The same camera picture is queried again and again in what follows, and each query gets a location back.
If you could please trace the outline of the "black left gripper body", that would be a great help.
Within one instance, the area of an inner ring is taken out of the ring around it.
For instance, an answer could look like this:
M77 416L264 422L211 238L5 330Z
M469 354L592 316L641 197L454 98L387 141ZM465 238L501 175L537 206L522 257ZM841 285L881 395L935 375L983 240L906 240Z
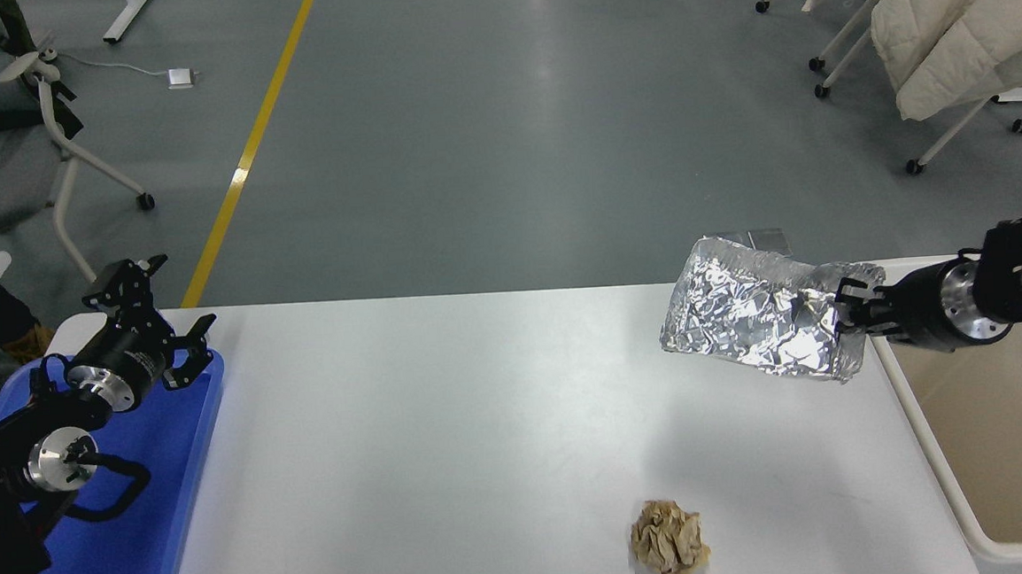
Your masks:
M173 335L164 322L105 325L80 350L82 389L107 402L144 400L170 363Z

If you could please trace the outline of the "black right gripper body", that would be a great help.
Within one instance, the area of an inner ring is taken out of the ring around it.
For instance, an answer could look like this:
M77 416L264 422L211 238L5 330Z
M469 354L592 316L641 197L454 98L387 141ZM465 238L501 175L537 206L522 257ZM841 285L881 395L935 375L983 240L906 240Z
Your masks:
M943 309L941 288L955 264L913 270L889 287L887 297L894 312L890 340L936 352L954 351L960 333Z

